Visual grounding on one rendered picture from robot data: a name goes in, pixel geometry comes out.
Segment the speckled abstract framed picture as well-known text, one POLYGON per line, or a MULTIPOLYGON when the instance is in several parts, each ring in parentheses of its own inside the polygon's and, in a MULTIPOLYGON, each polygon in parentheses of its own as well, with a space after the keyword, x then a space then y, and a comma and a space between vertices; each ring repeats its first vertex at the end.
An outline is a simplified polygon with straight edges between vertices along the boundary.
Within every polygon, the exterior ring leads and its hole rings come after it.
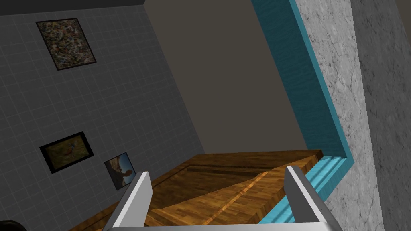
POLYGON ((96 63, 77 18, 38 21, 36 26, 58 71, 96 63))

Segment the green framed bird picture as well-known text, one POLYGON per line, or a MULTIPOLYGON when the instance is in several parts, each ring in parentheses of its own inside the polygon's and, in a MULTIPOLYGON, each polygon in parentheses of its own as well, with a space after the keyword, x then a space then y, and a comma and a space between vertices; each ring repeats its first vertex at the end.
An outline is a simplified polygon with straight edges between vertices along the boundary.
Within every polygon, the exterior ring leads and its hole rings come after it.
POLYGON ((52 174, 92 157, 83 131, 39 147, 52 174))

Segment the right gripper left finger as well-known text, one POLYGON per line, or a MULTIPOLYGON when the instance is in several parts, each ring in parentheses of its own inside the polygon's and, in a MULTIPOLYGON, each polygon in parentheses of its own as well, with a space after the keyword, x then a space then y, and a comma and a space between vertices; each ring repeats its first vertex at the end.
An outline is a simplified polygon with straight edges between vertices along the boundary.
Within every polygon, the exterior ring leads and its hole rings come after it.
POLYGON ((152 194, 149 172, 138 172, 103 230, 117 227, 143 227, 152 194))

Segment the small desert landscape picture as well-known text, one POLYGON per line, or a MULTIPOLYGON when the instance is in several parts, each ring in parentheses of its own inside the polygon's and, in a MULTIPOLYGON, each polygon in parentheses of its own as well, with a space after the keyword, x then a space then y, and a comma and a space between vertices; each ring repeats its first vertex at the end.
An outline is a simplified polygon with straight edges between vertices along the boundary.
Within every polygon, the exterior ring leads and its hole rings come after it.
POLYGON ((116 190, 130 184, 136 176, 127 152, 105 161, 104 164, 116 190))

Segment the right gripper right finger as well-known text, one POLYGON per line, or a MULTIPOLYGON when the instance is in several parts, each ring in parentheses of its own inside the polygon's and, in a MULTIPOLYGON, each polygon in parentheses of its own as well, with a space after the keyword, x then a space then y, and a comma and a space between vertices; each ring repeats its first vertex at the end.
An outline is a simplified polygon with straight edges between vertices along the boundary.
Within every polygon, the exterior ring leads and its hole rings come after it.
POLYGON ((338 224, 299 167, 286 166, 284 189, 296 223, 338 224))

